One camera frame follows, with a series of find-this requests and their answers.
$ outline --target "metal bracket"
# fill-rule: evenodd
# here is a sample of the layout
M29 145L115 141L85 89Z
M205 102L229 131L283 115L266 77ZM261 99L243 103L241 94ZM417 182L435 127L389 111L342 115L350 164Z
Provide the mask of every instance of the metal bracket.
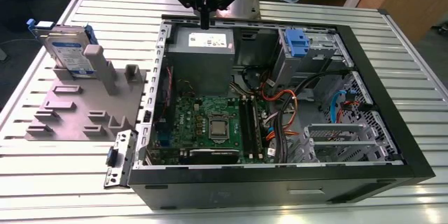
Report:
M138 133L134 130L117 134L114 145L110 147L105 164L107 165L103 189L129 188L127 179L133 164L134 143Z

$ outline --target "cpu socket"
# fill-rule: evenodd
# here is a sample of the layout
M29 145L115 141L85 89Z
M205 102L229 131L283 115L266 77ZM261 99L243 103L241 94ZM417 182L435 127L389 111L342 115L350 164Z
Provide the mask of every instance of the cpu socket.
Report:
M222 144L229 139L227 118L207 118L207 138L217 144Z

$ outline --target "slotted work surface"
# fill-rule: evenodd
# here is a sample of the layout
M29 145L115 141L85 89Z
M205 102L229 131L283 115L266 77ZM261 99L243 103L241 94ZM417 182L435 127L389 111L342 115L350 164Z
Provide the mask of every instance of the slotted work surface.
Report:
M0 219L47 222L103 222L146 219L174 223L181 218L213 222L359 223L399 220L402 223L448 222L448 105L445 93L418 55L399 36L390 20L375 10L261 2L261 18L349 25L402 119L418 142L435 177L417 186L391 189L349 205L226 208L151 211L129 189L102 189L109 142L54 142L23 139L45 92L51 87L53 60L39 50L18 85L13 101L0 116ZM61 21L65 25L87 22L103 56L114 68L135 64L151 82L157 32L161 14L191 15L177 0L71 0ZM142 120L142 110L137 120ZM262 211L262 215L250 214Z

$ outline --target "blue tab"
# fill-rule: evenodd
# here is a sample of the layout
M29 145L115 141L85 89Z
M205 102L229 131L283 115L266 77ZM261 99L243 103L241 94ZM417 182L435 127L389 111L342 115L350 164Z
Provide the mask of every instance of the blue tab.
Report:
M291 57L305 57L309 50L309 39L305 33L301 29L286 29L285 34Z

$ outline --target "side panel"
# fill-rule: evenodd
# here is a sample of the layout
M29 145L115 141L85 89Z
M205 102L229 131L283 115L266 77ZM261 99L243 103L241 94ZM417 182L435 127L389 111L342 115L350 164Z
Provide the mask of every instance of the side panel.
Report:
M131 185L151 209L289 206L359 201L394 187L394 179Z
M401 150L401 157L406 164L411 166L415 177L433 177L434 174L427 161L413 139L391 98L381 85L381 80L377 77L371 63L365 56L351 29L347 26L337 26L337 31L341 35L342 43L354 62L354 66L358 69L362 82L370 93L373 103L391 135L391 139Z

